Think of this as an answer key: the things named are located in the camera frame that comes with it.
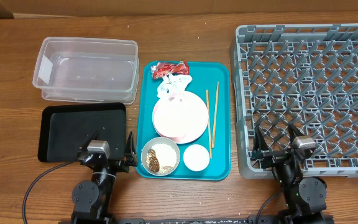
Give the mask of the pink plate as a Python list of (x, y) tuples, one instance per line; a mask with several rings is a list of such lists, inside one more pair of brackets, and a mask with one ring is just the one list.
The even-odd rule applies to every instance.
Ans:
[(206, 130), (208, 110), (198, 95), (184, 91), (159, 99), (152, 112), (152, 123), (160, 136), (186, 144), (198, 139)]

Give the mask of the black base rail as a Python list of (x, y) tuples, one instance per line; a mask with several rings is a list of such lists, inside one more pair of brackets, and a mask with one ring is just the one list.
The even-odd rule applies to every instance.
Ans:
[[(273, 224), (278, 223), (275, 221), (275, 216), (267, 215), (261, 216), (258, 223)], [(326, 217), (326, 223), (333, 224), (333, 217)], [(256, 224), (256, 215), (248, 216), (247, 218), (222, 218), (222, 219), (189, 219), (189, 220), (144, 220), (142, 218), (134, 219), (118, 219), (118, 224)]]

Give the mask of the white rice pile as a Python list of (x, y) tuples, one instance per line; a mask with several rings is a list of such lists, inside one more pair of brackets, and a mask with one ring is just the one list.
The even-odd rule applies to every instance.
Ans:
[(152, 148), (156, 152), (160, 164), (158, 174), (167, 174), (171, 172), (177, 163), (177, 154), (168, 144), (155, 144)]

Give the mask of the teal serving tray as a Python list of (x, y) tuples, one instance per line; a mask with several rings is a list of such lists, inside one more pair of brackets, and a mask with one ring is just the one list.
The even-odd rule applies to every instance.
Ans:
[[(137, 125), (137, 154), (147, 142), (159, 136), (152, 124), (152, 111), (158, 101), (157, 87), (162, 82), (152, 78), (151, 66), (148, 63), (142, 74), (142, 87), (139, 103), (139, 116)], [(206, 90), (209, 91), (209, 108), (211, 119), (211, 133), (213, 133), (214, 104), (216, 85), (219, 82), (218, 112), (216, 120), (215, 145), (212, 149), (212, 159), (205, 170), (194, 172), (189, 170), (184, 162), (180, 162), (175, 171), (163, 179), (183, 180), (223, 180), (231, 170), (231, 102), (230, 102), (230, 74), (228, 69), (217, 62), (188, 62), (192, 82), (187, 90), (198, 95), (206, 101)]]

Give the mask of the grey dishwasher rack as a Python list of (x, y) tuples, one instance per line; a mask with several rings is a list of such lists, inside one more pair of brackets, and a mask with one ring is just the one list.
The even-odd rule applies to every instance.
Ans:
[(358, 177), (358, 24), (239, 26), (231, 75), (241, 176), (273, 176), (252, 155), (255, 127), (279, 151), (294, 124), (316, 141), (304, 175)]

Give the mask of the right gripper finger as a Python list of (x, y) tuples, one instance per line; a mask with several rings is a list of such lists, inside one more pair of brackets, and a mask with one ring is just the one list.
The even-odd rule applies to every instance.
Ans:
[(259, 126), (254, 129), (254, 146), (251, 154), (252, 159), (262, 159), (265, 157), (265, 153), (269, 151), (269, 147), (265, 142), (264, 135), (261, 132)]
[(294, 140), (296, 137), (304, 136), (304, 134), (293, 123), (288, 123), (288, 133), (290, 140)]

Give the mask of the red snack wrapper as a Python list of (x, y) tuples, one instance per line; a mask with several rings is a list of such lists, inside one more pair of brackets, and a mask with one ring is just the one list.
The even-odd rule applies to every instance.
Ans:
[(187, 61), (180, 61), (178, 63), (158, 62), (151, 66), (152, 78), (154, 80), (173, 75), (189, 75), (190, 68)]

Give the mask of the wooden chopstick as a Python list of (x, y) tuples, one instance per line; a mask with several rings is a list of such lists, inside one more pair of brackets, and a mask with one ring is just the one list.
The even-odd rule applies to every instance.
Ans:
[(209, 110), (209, 91), (206, 90), (206, 107), (208, 110), (208, 141), (209, 141), (209, 159), (212, 159), (212, 136), (211, 136), (211, 122)]
[(217, 112), (218, 112), (218, 99), (219, 99), (219, 82), (217, 82), (217, 85), (216, 85), (216, 97), (215, 97), (215, 104), (214, 104), (212, 148), (214, 148), (214, 145), (215, 145), (216, 120), (217, 120)]

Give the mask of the white napkin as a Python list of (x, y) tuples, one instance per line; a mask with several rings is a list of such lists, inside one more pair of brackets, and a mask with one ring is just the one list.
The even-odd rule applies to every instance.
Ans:
[(163, 81), (157, 87), (157, 97), (165, 98), (170, 95), (179, 94), (186, 90), (191, 83), (192, 77), (190, 75), (167, 75), (162, 78)]

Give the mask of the grey bowl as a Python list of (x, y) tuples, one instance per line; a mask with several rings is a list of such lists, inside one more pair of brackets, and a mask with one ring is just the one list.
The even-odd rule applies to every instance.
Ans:
[(141, 150), (141, 161), (143, 168), (152, 177), (168, 176), (180, 163), (180, 150), (169, 138), (153, 138)]

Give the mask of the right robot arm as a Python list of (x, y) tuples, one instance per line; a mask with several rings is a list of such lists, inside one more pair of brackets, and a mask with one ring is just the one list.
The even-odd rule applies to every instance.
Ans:
[[(332, 216), (326, 216), (326, 182), (320, 177), (304, 177), (301, 163), (309, 159), (316, 149), (316, 142), (304, 135), (294, 124), (288, 124), (290, 145), (281, 151), (269, 151), (261, 129), (254, 129), (252, 158), (259, 159), (263, 169), (271, 168), (279, 181), (281, 190), (267, 199), (259, 208), (256, 223), (334, 223)], [(287, 208), (275, 216), (262, 216), (267, 204), (283, 195)]]

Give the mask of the clear plastic storage bin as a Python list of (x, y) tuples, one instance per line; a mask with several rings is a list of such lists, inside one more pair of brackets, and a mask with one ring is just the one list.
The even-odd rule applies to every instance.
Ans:
[(134, 40), (47, 37), (32, 84), (45, 100), (129, 105), (139, 81), (138, 53)]

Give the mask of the black rectangular tray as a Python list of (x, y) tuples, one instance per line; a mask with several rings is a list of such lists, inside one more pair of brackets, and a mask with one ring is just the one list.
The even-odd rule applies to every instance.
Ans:
[(93, 103), (48, 106), (42, 112), (38, 159), (66, 162), (77, 158), (92, 135), (107, 141), (110, 159), (124, 156), (126, 147), (126, 107), (122, 103)]

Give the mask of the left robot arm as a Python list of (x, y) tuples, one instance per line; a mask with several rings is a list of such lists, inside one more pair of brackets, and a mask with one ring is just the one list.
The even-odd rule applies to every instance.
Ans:
[(80, 147), (78, 161), (93, 173), (91, 180), (78, 183), (72, 191), (72, 223), (118, 223), (109, 213), (109, 206), (117, 173), (128, 173), (131, 167), (138, 166), (134, 135), (130, 133), (127, 138), (122, 157), (110, 159), (110, 154), (108, 142), (99, 139), (98, 131)]

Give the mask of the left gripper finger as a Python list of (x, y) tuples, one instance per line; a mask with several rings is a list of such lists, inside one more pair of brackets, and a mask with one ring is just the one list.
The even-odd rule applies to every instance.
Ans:
[(135, 150), (133, 132), (130, 132), (129, 137), (127, 138), (124, 156), (126, 158), (126, 164), (128, 166), (138, 166), (138, 157)]
[(93, 140), (98, 140), (98, 139), (99, 139), (99, 131), (95, 131), (95, 132), (92, 134), (92, 136), (91, 136), (89, 139), (87, 139), (82, 146), (80, 146), (78, 152), (86, 151), (86, 150), (87, 150), (87, 147), (88, 147), (89, 144), (90, 144), (90, 142), (93, 141)]

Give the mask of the small white dish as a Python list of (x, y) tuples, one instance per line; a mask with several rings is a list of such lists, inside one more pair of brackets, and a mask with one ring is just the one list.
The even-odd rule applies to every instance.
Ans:
[(199, 144), (193, 144), (183, 153), (183, 162), (189, 170), (199, 172), (209, 165), (210, 156), (208, 150)]

